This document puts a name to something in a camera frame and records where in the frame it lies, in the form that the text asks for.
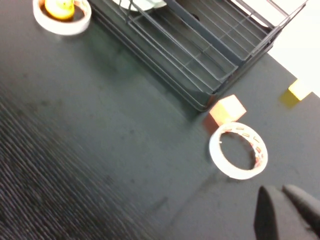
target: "orange cube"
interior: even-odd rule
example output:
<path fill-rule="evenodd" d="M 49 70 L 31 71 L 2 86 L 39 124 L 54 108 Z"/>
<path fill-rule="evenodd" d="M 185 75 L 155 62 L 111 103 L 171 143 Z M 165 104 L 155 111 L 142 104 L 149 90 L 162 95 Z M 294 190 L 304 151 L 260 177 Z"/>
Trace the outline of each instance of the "orange cube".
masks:
<path fill-rule="evenodd" d="M 219 100 L 209 113 L 218 126 L 221 126 L 225 123 L 236 122 L 246 112 L 247 110 L 238 98 L 235 95 L 231 95 Z"/>

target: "metal dish rack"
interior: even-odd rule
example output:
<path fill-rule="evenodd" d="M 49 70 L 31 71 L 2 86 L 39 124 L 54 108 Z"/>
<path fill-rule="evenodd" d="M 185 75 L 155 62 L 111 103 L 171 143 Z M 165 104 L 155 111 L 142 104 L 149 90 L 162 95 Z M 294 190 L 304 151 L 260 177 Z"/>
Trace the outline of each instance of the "metal dish rack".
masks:
<path fill-rule="evenodd" d="M 308 0 L 272 24 L 245 0 L 164 0 L 148 11 L 124 9 L 112 0 L 89 0 L 93 16 L 197 110 L 206 111 L 272 46 Z"/>

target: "white plate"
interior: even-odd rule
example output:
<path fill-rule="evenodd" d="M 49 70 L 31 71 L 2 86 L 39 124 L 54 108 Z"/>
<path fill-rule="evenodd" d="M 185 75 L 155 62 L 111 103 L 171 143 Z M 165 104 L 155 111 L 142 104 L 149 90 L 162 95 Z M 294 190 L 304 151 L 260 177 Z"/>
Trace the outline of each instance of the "white plate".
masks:
<path fill-rule="evenodd" d="M 130 0 L 112 0 L 116 4 L 120 5 L 124 9 L 129 9 Z M 156 8 L 161 8 L 166 5 L 162 0 L 133 0 L 134 4 L 136 4 L 141 10 L 148 11 L 156 6 Z M 138 11 L 133 5 L 130 7 L 131 11 Z"/>
<path fill-rule="evenodd" d="M 165 1 L 161 1 L 159 3 L 157 3 L 156 5 L 153 6 L 154 9 L 159 9 L 159 8 L 163 8 L 167 5 L 167 3 Z"/>

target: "masking tape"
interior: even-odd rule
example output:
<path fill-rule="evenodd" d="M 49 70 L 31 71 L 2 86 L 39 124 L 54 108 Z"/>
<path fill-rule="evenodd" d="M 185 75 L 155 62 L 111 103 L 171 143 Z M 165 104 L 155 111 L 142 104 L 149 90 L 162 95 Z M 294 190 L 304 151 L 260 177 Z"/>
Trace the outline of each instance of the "masking tape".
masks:
<path fill-rule="evenodd" d="M 240 169 L 230 163 L 224 156 L 220 146 L 220 138 L 223 133 L 229 132 L 242 136 L 252 146 L 255 153 L 255 164 L 253 169 Z M 228 122 L 221 125 L 210 138 L 209 151 L 215 165 L 224 174 L 233 179 L 250 179 L 261 173 L 268 163 L 267 147 L 262 138 L 251 127 L 239 122 Z"/>
<path fill-rule="evenodd" d="M 58 35 L 71 36 L 80 34 L 88 28 L 92 11 L 87 0 L 74 1 L 74 5 L 83 11 L 84 17 L 73 22 L 61 22 L 44 14 L 41 10 L 44 2 L 44 0 L 33 0 L 33 15 L 38 24 L 47 31 Z"/>

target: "yellow object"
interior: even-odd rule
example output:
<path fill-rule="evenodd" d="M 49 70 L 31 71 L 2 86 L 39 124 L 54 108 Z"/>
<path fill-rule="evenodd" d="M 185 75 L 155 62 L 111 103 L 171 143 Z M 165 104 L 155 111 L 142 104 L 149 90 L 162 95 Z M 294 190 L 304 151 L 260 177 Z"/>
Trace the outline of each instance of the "yellow object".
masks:
<path fill-rule="evenodd" d="M 218 126 L 225 123 L 236 122 L 247 110 L 235 95 L 219 100 L 210 110 L 210 115 Z"/>
<path fill-rule="evenodd" d="M 299 101 L 312 92 L 308 86 L 299 79 L 297 79 L 288 89 Z"/>
<path fill-rule="evenodd" d="M 68 20 L 75 14 L 73 0 L 45 0 L 44 7 L 49 14 L 59 20 Z"/>

